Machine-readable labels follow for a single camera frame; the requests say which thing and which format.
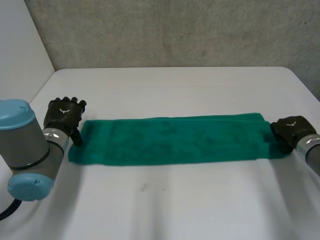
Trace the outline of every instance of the black cable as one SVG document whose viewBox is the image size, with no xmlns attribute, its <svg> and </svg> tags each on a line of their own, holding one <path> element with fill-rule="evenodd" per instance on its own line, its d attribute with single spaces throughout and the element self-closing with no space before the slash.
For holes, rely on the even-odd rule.
<svg viewBox="0 0 320 240">
<path fill-rule="evenodd" d="M 21 202 L 22 202 L 21 200 L 14 199 L 11 205 L 2 213 L 0 213 L 0 221 L 2 221 L 3 219 L 6 219 L 11 214 L 13 214 L 20 207 Z"/>
</svg>

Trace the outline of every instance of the white wall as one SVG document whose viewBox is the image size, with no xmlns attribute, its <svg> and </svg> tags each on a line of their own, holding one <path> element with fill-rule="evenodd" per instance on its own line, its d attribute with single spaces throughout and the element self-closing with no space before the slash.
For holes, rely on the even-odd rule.
<svg viewBox="0 0 320 240">
<path fill-rule="evenodd" d="M 30 102 L 54 68 L 23 0 L 0 0 L 0 99 Z"/>
</svg>

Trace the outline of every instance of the white logo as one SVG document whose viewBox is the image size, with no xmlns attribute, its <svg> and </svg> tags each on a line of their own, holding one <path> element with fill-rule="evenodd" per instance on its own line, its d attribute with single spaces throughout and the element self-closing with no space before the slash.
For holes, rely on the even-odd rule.
<svg viewBox="0 0 320 240">
<path fill-rule="evenodd" d="M 64 111 L 64 110 L 62 110 L 62 109 L 60 108 L 60 112 L 62 112 L 63 114 L 65 114 L 65 113 L 67 113 L 67 112 L 69 112 L 69 111 L 70 111 L 70 109 L 67 110 L 67 111 Z"/>
<path fill-rule="evenodd" d="M 296 121 L 294 122 L 294 123 L 292 123 L 292 124 L 286 124 L 287 126 L 292 126 L 292 127 L 294 127 L 295 125 L 296 125 Z"/>
</svg>

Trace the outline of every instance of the gray concrete wall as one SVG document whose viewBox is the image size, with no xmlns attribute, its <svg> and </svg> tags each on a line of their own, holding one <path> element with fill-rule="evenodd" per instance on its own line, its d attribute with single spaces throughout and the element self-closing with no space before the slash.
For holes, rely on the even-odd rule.
<svg viewBox="0 0 320 240">
<path fill-rule="evenodd" d="M 320 0 L 25 2 L 56 70 L 283 66 L 320 99 Z"/>
</svg>

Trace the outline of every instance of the towel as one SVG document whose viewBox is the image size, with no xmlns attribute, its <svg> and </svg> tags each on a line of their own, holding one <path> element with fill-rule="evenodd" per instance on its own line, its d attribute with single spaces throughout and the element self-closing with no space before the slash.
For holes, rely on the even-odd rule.
<svg viewBox="0 0 320 240">
<path fill-rule="evenodd" d="M 72 146 L 80 165 L 154 166 L 285 157 L 260 113 L 146 119 L 88 120 L 83 145 Z"/>
</svg>

